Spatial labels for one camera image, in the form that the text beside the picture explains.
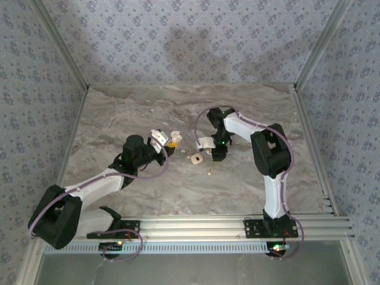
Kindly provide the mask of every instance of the gray marble tabletop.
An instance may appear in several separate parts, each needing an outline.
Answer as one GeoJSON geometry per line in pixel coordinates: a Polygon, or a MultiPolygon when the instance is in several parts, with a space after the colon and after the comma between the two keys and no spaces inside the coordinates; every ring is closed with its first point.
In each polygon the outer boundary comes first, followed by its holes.
{"type": "MultiPolygon", "coordinates": [[[[106,205],[122,216],[262,213],[264,180],[255,168],[249,142],[233,136],[227,158],[220,163],[206,153],[202,153],[204,162],[199,165],[187,158],[197,153],[193,132],[197,115],[214,105],[232,105],[258,122],[281,124],[295,153],[287,183],[289,209],[293,213],[322,211],[321,188],[288,84],[90,88],[62,186],[107,168],[131,134],[147,138],[151,129],[160,128],[168,135],[178,130],[183,140],[163,176],[133,181],[89,209],[106,205]]],[[[200,137],[215,133],[206,115],[199,120],[198,128],[200,137]]],[[[160,171],[153,162],[139,176],[160,171]]]]}

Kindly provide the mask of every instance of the purple cable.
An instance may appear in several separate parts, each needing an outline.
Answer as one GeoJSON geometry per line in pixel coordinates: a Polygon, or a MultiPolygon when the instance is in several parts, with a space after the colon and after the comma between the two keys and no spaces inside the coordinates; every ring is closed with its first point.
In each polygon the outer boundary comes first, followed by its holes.
{"type": "MultiPolygon", "coordinates": [[[[32,224],[30,225],[30,228],[29,228],[29,236],[32,237],[32,238],[35,238],[36,235],[33,233],[33,230],[34,228],[36,227],[36,224],[40,221],[40,219],[42,218],[42,216],[47,212],[48,209],[50,209],[50,207],[52,207],[55,203],[57,203],[59,200],[61,200],[63,197],[69,195],[70,193],[73,193],[75,191],[79,191],[81,188],[84,188],[86,186],[89,186],[91,185],[92,183],[95,183],[101,179],[104,179],[106,177],[110,177],[110,176],[124,176],[124,177],[128,177],[128,178],[133,178],[133,179],[140,179],[140,180],[149,180],[149,179],[153,179],[153,178],[157,178],[157,177],[160,177],[162,174],[164,174],[164,172],[167,170],[167,168],[169,167],[169,157],[167,156],[167,152],[165,150],[165,148],[162,146],[162,144],[154,137],[152,137],[152,139],[161,147],[161,150],[165,156],[165,164],[164,164],[164,169],[157,175],[154,175],[154,176],[150,176],[150,177],[138,177],[138,176],[134,176],[134,175],[129,175],[129,174],[125,174],[125,173],[120,173],[120,172],[112,172],[112,173],[108,173],[108,174],[105,174],[103,176],[97,176],[95,177],[94,179],[91,179],[81,185],[79,185],[78,187],[74,188],[74,189],[71,189],[69,191],[66,191],[62,194],[60,194],[59,196],[57,196],[55,199],[53,199],[38,215],[37,217],[34,219],[34,221],[32,222],[32,224]]],[[[141,237],[141,235],[139,233],[137,233],[136,231],[134,230],[129,230],[129,229],[122,229],[122,230],[113,230],[113,231],[109,231],[109,232],[98,232],[98,233],[104,233],[104,234],[107,234],[107,233],[116,233],[116,232],[131,232],[131,233],[134,233],[135,235],[137,235],[141,241],[141,246],[139,248],[139,250],[133,254],[133,256],[129,257],[129,258],[126,258],[126,259],[118,259],[118,261],[126,261],[126,260],[130,260],[132,258],[135,258],[139,253],[140,251],[142,250],[143,248],[143,238],[141,237]]]]}
{"type": "Polygon", "coordinates": [[[210,109],[214,109],[214,108],[217,108],[217,107],[228,107],[228,108],[231,108],[235,111],[235,113],[237,114],[237,117],[239,118],[239,120],[243,121],[244,123],[247,123],[249,125],[252,125],[252,126],[257,126],[259,128],[263,128],[263,129],[267,129],[269,130],[270,132],[276,134],[279,138],[281,138],[281,140],[286,144],[287,148],[289,149],[289,153],[290,153],[290,165],[288,167],[288,169],[281,175],[281,182],[280,182],[280,199],[281,199],[281,206],[284,210],[284,212],[286,213],[286,215],[294,220],[298,226],[299,226],[299,229],[301,231],[301,244],[300,246],[296,249],[296,251],[294,251],[292,254],[288,255],[288,256],[285,256],[285,257],[282,257],[282,258],[290,258],[290,257],[293,257],[296,255],[297,252],[299,252],[299,249],[302,247],[303,245],[303,242],[305,241],[305,232],[303,231],[303,227],[301,225],[301,222],[297,219],[297,218],[294,218],[292,215],[290,215],[290,213],[288,212],[286,206],[285,206],[285,202],[284,202],[284,178],[285,176],[291,171],[291,169],[293,168],[293,165],[294,165],[294,152],[293,152],[293,149],[292,149],[292,146],[290,145],[290,143],[288,142],[288,140],[283,136],[281,135],[278,131],[276,131],[275,129],[272,129],[271,127],[269,126],[265,126],[265,125],[261,125],[260,123],[257,123],[257,122],[254,122],[254,121],[249,121],[245,118],[242,118],[240,116],[240,113],[238,112],[238,110],[234,107],[231,107],[231,106],[225,106],[225,105],[222,105],[222,106],[213,106],[213,107],[210,107],[210,108],[207,108],[205,110],[203,110],[197,117],[196,121],[195,121],[195,128],[194,128],[194,134],[195,134],[195,139],[197,140],[197,143],[198,145],[200,145],[200,142],[199,142],[199,139],[198,139],[198,136],[197,136],[197,125],[198,125],[198,120],[200,118],[200,116],[210,110],[210,109]]]}
{"type": "Polygon", "coordinates": [[[127,232],[127,233],[134,233],[135,235],[138,236],[138,239],[140,240],[140,246],[138,247],[137,251],[131,255],[130,257],[127,257],[127,258],[122,258],[122,259],[109,259],[109,258],[106,258],[106,251],[108,250],[109,247],[111,246],[106,246],[105,248],[103,248],[103,260],[104,261],[109,261],[109,262],[124,262],[124,261],[128,261],[128,260],[132,260],[134,259],[137,255],[140,254],[140,252],[142,251],[143,249],[143,245],[144,245],[144,240],[143,240],[143,237],[140,235],[139,232],[136,232],[135,230],[130,230],[130,229],[121,229],[121,230],[109,230],[109,231],[106,231],[106,232],[95,232],[95,233],[98,233],[98,234],[109,234],[109,233],[122,233],[122,232],[127,232]]]}

